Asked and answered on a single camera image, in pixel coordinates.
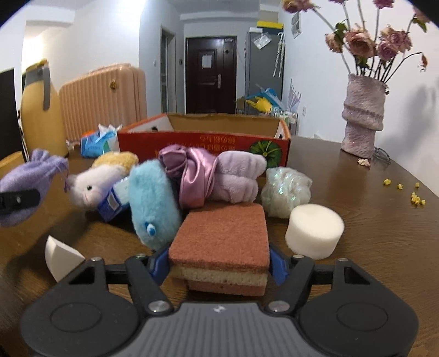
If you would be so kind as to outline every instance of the picture on wall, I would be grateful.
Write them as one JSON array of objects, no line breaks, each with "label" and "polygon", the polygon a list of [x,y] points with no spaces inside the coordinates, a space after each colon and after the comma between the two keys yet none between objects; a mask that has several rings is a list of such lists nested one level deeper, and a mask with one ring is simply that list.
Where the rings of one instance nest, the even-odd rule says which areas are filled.
[{"label": "picture on wall", "polygon": [[302,33],[300,28],[300,12],[296,12],[291,20],[291,32],[293,33],[293,38],[296,38]]}]

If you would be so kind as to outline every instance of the vase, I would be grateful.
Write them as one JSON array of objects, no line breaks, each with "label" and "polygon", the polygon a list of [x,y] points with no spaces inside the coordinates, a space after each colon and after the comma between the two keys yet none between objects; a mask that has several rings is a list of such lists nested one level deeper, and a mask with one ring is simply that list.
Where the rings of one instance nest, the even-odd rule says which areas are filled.
[{"label": "vase", "polygon": [[374,153],[375,132],[383,130],[385,84],[367,76],[349,74],[342,113],[347,121],[342,150],[370,159]]}]

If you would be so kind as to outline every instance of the purple satin fabric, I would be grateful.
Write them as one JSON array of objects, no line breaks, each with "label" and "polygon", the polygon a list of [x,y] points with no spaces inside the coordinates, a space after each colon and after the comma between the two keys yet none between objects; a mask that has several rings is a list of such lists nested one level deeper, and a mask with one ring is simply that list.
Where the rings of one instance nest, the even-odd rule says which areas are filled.
[{"label": "purple satin fabric", "polygon": [[158,159],[171,179],[180,179],[179,202],[182,209],[204,206],[215,183],[218,158],[203,148],[171,145],[160,151]]}]

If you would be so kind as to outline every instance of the gray refrigerator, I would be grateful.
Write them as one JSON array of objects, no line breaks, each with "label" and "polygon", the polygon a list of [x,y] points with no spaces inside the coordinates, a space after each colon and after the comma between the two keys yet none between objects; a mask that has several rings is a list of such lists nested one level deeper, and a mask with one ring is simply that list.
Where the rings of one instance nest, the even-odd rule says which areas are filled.
[{"label": "gray refrigerator", "polygon": [[[279,78],[279,65],[277,66],[276,76],[273,77],[277,48],[281,37],[270,34],[271,41],[265,47],[258,49],[254,44],[254,41],[260,36],[260,33],[247,34],[245,56],[245,96],[248,97],[249,95],[260,92],[259,85],[264,89],[273,88],[279,99],[282,99],[284,73],[282,69],[281,77]],[[245,104],[244,113],[250,115],[259,114],[256,109],[248,104]]]}]

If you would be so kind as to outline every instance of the wooden table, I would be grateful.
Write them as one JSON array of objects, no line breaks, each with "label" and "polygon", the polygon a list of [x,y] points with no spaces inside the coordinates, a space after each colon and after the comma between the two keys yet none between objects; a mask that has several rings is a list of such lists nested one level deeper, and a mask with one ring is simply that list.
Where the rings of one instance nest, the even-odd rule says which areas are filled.
[{"label": "wooden table", "polygon": [[[82,172],[91,163],[73,156],[71,173]],[[427,204],[413,206],[414,176],[395,162],[376,161],[370,169],[361,167],[337,143],[293,138],[288,165],[314,180],[312,203],[332,208],[345,221],[335,252],[322,262],[348,257],[392,289],[419,317],[420,331],[410,356],[439,356],[439,198],[421,184],[418,195]],[[383,186],[386,178],[392,180],[389,187]],[[403,190],[396,189],[398,183]],[[0,344],[11,357],[28,355],[18,331],[23,309],[54,285],[44,261],[49,234],[86,258],[102,256],[109,264],[150,253],[136,237],[129,215],[105,224],[97,214],[75,209],[62,187],[58,176],[33,217],[17,227],[0,229]],[[287,220],[267,219],[270,241],[292,255],[284,241],[287,224]],[[187,291],[172,279],[162,288],[176,306],[184,299],[248,300]],[[328,288],[319,287],[313,294]],[[275,289],[270,280],[260,301],[267,302]],[[111,291],[129,297],[125,287],[113,286]]]}]

